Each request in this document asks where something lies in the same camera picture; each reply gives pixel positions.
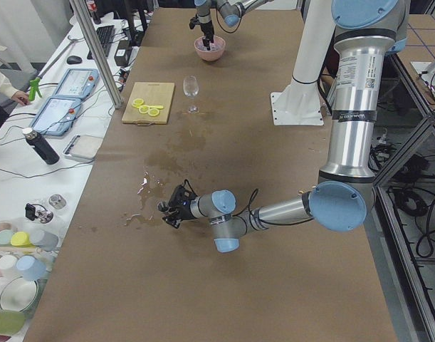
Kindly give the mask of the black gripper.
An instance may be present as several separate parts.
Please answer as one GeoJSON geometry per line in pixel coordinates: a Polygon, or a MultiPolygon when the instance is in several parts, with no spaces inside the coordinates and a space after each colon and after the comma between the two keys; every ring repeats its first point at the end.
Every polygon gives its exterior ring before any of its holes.
{"type": "Polygon", "coordinates": [[[209,49],[209,42],[214,44],[214,26],[211,21],[206,23],[200,23],[201,31],[204,34],[202,39],[203,46],[205,49],[209,49]]]}
{"type": "Polygon", "coordinates": [[[176,209],[170,206],[163,206],[161,208],[161,212],[163,213],[176,213],[176,217],[165,216],[162,219],[165,223],[170,225],[171,227],[178,229],[180,224],[184,220],[192,220],[192,211],[191,211],[191,202],[190,201],[182,201],[177,206],[176,209]]]}

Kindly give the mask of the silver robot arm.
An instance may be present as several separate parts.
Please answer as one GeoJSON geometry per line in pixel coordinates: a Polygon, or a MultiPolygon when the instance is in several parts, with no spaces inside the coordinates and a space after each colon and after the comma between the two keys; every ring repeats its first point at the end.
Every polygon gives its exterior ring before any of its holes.
{"type": "Polygon", "coordinates": [[[317,125],[318,80],[329,47],[339,55],[327,161],[309,192],[278,204],[236,212],[228,190],[197,195],[178,185],[160,202],[164,221],[178,227],[205,217],[221,253],[239,247],[250,232],[314,220],[327,229],[347,232],[360,226],[374,204],[374,173],[368,165],[384,57],[407,42],[408,1],[311,1],[291,82],[271,96],[278,125],[317,125]]]}
{"type": "Polygon", "coordinates": [[[202,43],[209,51],[210,44],[214,43],[214,25],[211,18],[211,9],[216,9],[220,14],[225,24],[228,27],[233,27],[240,22],[242,17],[250,11],[268,3],[269,0],[253,0],[253,1],[237,1],[235,4],[230,4],[228,1],[211,1],[202,0],[195,1],[196,14],[189,21],[190,29],[199,25],[204,37],[202,43]]]}

